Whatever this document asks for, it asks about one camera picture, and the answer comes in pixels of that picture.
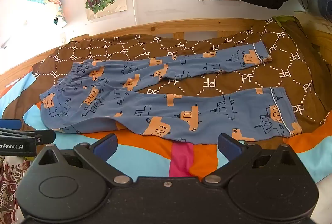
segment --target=colorful blanket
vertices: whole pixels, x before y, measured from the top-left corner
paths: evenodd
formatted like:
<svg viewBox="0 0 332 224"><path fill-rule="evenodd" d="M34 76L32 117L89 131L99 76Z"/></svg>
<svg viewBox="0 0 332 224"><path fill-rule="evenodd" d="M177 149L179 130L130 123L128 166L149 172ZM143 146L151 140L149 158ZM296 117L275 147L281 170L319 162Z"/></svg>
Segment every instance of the colorful blanket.
<svg viewBox="0 0 332 224"><path fill-rule="evenodd" d="M312 48L293 17L253 21L244 32L226 38L185 41L150 35L127 35L86 39L58 48L45 60L35 64L24 77L0 95L0 116L21 119L24 130L45 129L40 118L39 95L57 84L74 62L93 60L151 59L160 56L192 55L214 52L260 40L273 61L232 73L205 74L190 79L161 79L158 84L140 90L145 94L174 94L214 97L244 89L284 87L294 114L304 134L291 138L275 137L258 142L264 148L289 143L317 182L332 172L332 85L326 63ZM71 149L80 142L93 143L109 132L90 134L56 133L55 144ZM134 180L138 176L204 177L227 163L215 144L193 145L155 136L133 134L128 129L114 132L118 149L107 160ZM4 158L1 170L0 223L13 223L20 214L15 189L29 166L24 159Z"/></svg>

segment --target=brown fabric with pf print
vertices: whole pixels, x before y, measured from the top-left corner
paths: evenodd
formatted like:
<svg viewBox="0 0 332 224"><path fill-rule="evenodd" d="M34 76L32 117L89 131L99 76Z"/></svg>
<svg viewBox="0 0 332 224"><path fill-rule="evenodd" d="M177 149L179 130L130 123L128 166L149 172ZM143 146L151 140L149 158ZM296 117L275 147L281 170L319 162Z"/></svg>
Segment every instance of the brown fabric with pf print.
<svg viewBox="0 0 332 224"><path fill-rule="evenodd" d="M8 105L3 117L22 119L28 109L40 101L39 94L66 75L73 62L86 59L140 60L166 55L190 55L256 43L259 40L269 50L273 62L227 74L208 74L178 81L164 79L140 92L213 97L249 88L283 86L303 132L312 132L326 117L327 110L314 91L312 77L301 51L272 18L257 22L247 31L234 36L199 42L139 34L71 42L34 65L36 81ZM25 124L24 129L31 127Z"/></svg>

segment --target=wooden bed frame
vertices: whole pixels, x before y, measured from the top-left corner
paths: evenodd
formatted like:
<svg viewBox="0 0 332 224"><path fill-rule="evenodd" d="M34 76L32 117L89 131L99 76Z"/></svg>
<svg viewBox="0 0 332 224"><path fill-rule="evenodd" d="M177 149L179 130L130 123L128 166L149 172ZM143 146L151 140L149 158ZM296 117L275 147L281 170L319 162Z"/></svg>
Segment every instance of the wooden bed frame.
<svg viewBox="0 0 332 224"><path fill-rule="evenodd" d="M265 21L236 18L174 20L143 24L109 31L94 36L86 34L75 37L71 39L71 41L81 41L90 37L106 38L128 34L160 35L167 33L172 33L173 38L185 39L185 32L198 31L216 31L218 37L226 37L234 35L237 32L244 31L254 24L265 24ZM332 34L313 29L313 26L310 24L303 27L311 43L318 45L319 51L324 59L332 64ZM0 93L8 84L25 75L35 63L45 59L48 55L53 53L55 49L57 48L39 54L0 75Z"/></svg>

